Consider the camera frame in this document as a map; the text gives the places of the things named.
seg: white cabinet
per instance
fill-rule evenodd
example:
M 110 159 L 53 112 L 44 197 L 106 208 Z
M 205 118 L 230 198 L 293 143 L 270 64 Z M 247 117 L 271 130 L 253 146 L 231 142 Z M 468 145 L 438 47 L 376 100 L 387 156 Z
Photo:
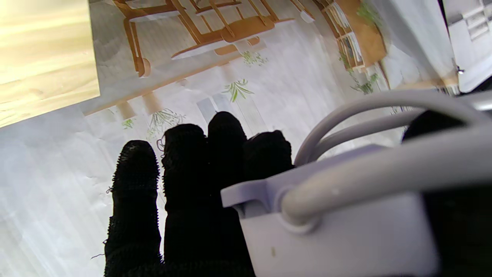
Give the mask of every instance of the white cabinet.
M 480 6 L 448 27 L 462 92 L 470 92 L 492 75 L 491 9 Z

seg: white handle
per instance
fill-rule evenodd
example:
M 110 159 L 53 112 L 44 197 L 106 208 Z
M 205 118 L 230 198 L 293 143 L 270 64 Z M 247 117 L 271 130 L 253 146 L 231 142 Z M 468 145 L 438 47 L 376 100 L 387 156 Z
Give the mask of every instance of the white handle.
M 449 115 L 469 125 L 491 121 L 486 114 L 475 110 L 468 104 L 432 90 L 405 90 L 371 94 L 337 108 L 318 123 L 302 143 L 294 162 L 295 165 L 306 164 L 319 141 L 343 120 L 364 111 L 388 106 L 426 108 Z
M 326 138 L 322 139 L 314 148 L 310 155 L 308 163 L 316 161 L 326 151 L 344 142 L 360 138 L 363 136 L 379 133 L 385 130 L 403 127 L 414 120 L 421 110 L 412 110 L 395 115 L 385 116 L 383 118 L 373 119 L 357 125 L 347 127 L 343 130 L 335 132 Z
M 492 123 L 416 138 L 320 172 L 289 191 L 282 214 L 303 225 L 321 212 L 404 191 L 490 184 Z

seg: wooden tabletop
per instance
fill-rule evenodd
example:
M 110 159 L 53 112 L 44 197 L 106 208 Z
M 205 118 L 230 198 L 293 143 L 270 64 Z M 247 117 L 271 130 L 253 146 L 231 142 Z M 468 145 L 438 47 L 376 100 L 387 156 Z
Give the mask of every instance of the wooden tabletop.
M 5 1 L 0 127 L 97 96 L 87 0 Z

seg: gloved hand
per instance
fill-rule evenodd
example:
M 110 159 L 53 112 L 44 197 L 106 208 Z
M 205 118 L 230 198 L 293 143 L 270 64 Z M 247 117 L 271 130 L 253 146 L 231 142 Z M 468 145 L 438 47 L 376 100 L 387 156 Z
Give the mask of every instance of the gloved hand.
M 247 140 L 227 112 L 212 119 L 208 138 L 192 124 L 164 136 L 164 260 L 155 154 L 147 142 L 133 140 L 124 146 L 113 178 L 105 276 L 254 276 L 238 215 L 222 207 L 220 190 L 293 168 L 290 143 L 280 131 Z

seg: glove finger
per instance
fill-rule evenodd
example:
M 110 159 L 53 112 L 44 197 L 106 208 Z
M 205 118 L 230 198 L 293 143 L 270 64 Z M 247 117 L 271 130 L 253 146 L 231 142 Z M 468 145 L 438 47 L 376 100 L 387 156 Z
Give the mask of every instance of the glove finger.
M 243 144 L 246 135 L 232 114 L 221 111 L 210 121 L 208 129 L 211 173 L 216 195 L 220 190 L 244 181 Z
M 208 146 L 203 130 L 182 124 L 164 133 L 164 193 L 173 212 L 210 205 Z
M 219 247 L 214 255 L 221 260 L 233 261 L 252 268 L 243 231 L 237 212 L 233 208 L 221 208 L 220 190 L 244 181 L 243 144 L 246 135 L 239 120 L 228 112 L 217 113 L 208 129 L 210 165 L 214 176 L 213 198 L 220 207 L 215 213 L 214 231 Z
M 243 146 L 246 180 L 265 179 L 294 168 L 292 149 L 281 131 L 260 133 Z
M 104 247 L 105 276 L 161 261 L 157 226 L 157 179 L 154 151 L 146 141 L 129 141 L 121 151 L 113 177 L 113 216 Z

